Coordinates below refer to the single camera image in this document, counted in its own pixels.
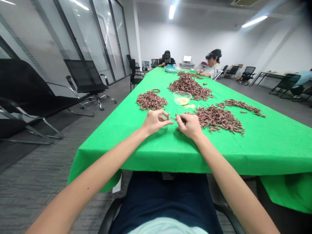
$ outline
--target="glass bowl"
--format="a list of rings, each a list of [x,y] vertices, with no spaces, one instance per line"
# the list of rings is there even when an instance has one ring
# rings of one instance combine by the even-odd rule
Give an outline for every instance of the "glass bowl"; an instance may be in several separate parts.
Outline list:
[[[190,99],[192,98],[192,95],[187,93],[187,92],[183,92],[183,91],[176,91],[173,93],[174,97],[175,97],[175,103],[177,105],[186,105],[189,103]]]

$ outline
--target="plastic bag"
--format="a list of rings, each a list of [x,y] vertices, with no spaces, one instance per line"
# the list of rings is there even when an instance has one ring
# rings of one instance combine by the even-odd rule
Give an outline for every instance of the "plastic bag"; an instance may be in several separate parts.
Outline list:
[[[178,70],[177,70],[173,65],[170,64],[170,65],[168,65],[168,66],[166,67],[165,72],[177,73]]]

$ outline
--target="person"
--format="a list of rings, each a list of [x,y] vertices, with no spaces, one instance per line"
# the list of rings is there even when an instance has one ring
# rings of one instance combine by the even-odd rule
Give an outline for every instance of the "person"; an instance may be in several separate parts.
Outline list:
[[[26,234],[69,233],[81,211],[136,148],[161,128],[174,124],[165,116],[168,114],[162,109],[149,110],[143,125],[64,188]],[[198,117],[182,114],[176,120],[181,132],[196,144],[246,233],[279,233],[253,192],[203,134]],[[110,228],[110,234],[127,233],[222,233],[206,175],[180,173],[168,181],[162,180],[160,172],[133,172],[123,204]]]
[[[163,57],[160,60],[158,67],[167,66],[169,64],[171,64],[171,65],[176,64],[174,58],[172,58],[170,56],[170,51],[169,50],[166,50],[165,53],[162,56]]]
[[[294,95],[293,98],[301,98],[300,94],[304,91],[303,84],[307,83],[309,80],[312,79],[312,69],[310,71],[301,71],[296,73],[300,75],[300,79],[297,83],[290,89],[292,94]]]
[[[199,76],[205,76],[210,77],[211,79],[214,79],[219,72],[221,71],[221,68],[218,66],[220,63],[220,58],[222,57],[221,50],[215,49],[211,51],[207,56],[207,68],[203,70],[197,70],[196,74]]]

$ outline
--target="black office chair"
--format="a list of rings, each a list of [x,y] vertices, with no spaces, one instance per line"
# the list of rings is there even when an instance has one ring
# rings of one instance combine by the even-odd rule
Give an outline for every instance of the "black office chair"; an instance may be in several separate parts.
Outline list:
[[[55,96],[48,84],[68,88],[77,98]],[[76,104],[84,107],[80,103],[82,99],[72,88],[45,82],[31,65],[20,59],[0,59],[0,97],[2,97],[0,106],[6,112],[18,113],[20,119],[25,115],[34,120],[42,120],[58,134],[58,136],[47,135],[52,138],[62,139],[63,135],[46,120],[47,117],[65,109],[74,114],[94,116],[89,110],[90,114],[71,111],[69,108]]]
[[[253,79],[253,76],[255,75],[255,73],[253,73],[255,69],[256,69],[255,67],[246,67],[245,71],[241,76],[242,80],[239,82],[239,85],[242,83],[248,85],[249,84],[248,80]]]
[[[233,66],[233,67],[231,68],[231,70],[229,70],[229,71],[227,71],[227,72],[225,73],[225,75],[230,75],[230,78],[231,78],[231,79],[235,79],[235,75],[236,75],[236,72],[237,72],[238,68],[239,68],[239,66]]]
[[[136,70],[134,68],[135,62],[136,61],[134,59],[131,59],[131,62],[130,62],[131,66],[130,67],[132,67],[131,68],[132,73],[130,74],[130,92],[132,91],[131,85],[133,85],[133,89],[134,89],[135,85],[139,84],[144,78],[143,75],[136,74]]]
[[[99,93],[103,93],[106,89],[109,88],[109,83],[106,75],[98,74],[98,70],[95,67],[93,61],[81,61],[81,60],[64,60],[67,68],[71,74],[71,76],[66,76],[66,79],[73,90],[77,90],[77,93],[86,93],[89,96],[93,96],[89,98],[89,101],[85,102],[85,104],[97,101],[100,107],[100,110],[104,110],[102,108],[101,100],[114,100],[115,103],[117,101],[113,98],[110,98],[108,95],[99,96]],[[106,85],[103,84],[101,76],[104,76]],[[73,78],[77,89],[72,83],[71,78]]]
[[[152,68],[156,68],[159,65],[159,59],[152,59]]]
[[[124,201],[123,199],[124,198],[116,198],[114,202],[111,204],[103,219],[98,234],[109,234],[111,225],[114,221],[117,211]],[[225,216],[229,219],[231,225],[233,226],[233,229],[236,234],[246,234],[242,225],[240,224],[237,217],[234,215],[233,211],[230,208],[215,203],[214,207],[217,211],[220,211],[221,213],[225,214]]]
[[[130,73],[131,73],[131,69],[134,68],[134,71],[135,71],[135,72],[145,74],[144,72],[140,71],[140,68],[141,68],[141,67],[139,67],[139,64],[136,63],[135,60],[134,60],[134,65],[131,63],[131,60],[132,60],[132,59],[131,59],[131,56],[130,56],[130,55],[127,55],[127,58],[128,58],[129,64],[130,64]]]
[[[222,69],[221,74],[219,75],[219,77],[217,78],[217,80],[221,80],[224,77],[224,72],[226,71],[228,65],[225,65],[224,68]]]
[[[3,102],[7,102],[8,104],[12,106],[18,106],[17,103],[14,103],[11,100],[0,98]],[[41,134],[38,132],[35,128],[28,125],[23,120],[20,120],[13,115],[6,112],[4,109],[0,107],[0,113],[3,114],[8,119],[0,119],[0,141],[10,141],[10,142],[16,142],[16,143],[23,143],[23,144],[34,144],[34,145],[54,145],[54,140]],[[14,140],[11,139],[12,136],[15,134],[23,131],[24,129],[27,129],[29,132],[35,133],[36,135],[42,137],[45,139],[44,142],[42,141],[24,141],[24,140]]]
[[[293,102],[304,102],[304,101],[307,101],[312,96],[312,86],[310,88],[304,90],[301,94],[306,94],[308,97],[307,98],[293,98],[292,101]]]
[[[297,81],[300,79],[300,75],[296,75],[296,74],[287,74],[279,83],[278,85],[273,88],[269,94],[273,94],[273,95],[279,95],[283,90],[285,90],[282,95],[280,96],[280,98],[285,98],[283,97],[283,95],[290,90],[296,83]],[[276,93],[274,93],[274,90],[276,88],[279,88],[279,91],[277,91]]]

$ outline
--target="fluorescent light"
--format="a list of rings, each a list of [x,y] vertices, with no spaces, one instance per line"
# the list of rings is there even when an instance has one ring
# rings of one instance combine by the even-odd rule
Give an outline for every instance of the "fluorescent light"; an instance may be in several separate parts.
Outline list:
[[[266,18],[267,18],[267,16],[261,16],[261,17],[255,19],[255,20],[253,20],[253,21],[250,21],[249,23],[244,24],[244,25],[242,26],[242,28],[246,28],[246,27],[248,27],[248,26],[250,26],[250,25],[253,25],[253,24],[255,24],[255,23],[258,23],[258,22],[260,22],[260,21],[262,21],[262,20],[264,20],[264,19],[266,19]]]
[[[70,1],[73,2],[73,3],[76,3],[78,6],[80,6],[81,8],[83,8],[85,10],[90,10],[89,8],[87,8],[85,5],[81,4],[77,0],[70,0]]]
[[[6,1],[6,0],[0,0],[0,1],[2,1],[2,2],[6,2],[6,3],[9,3],[9,4],[12,4],[12,5],[16,5],[15,3],[8,2],[8,1]]]
[[[170,6],[169,19],[173,19],[173,16],[175,15],[175,10],[176,10],[175,7],[176,7],[175,5]]]

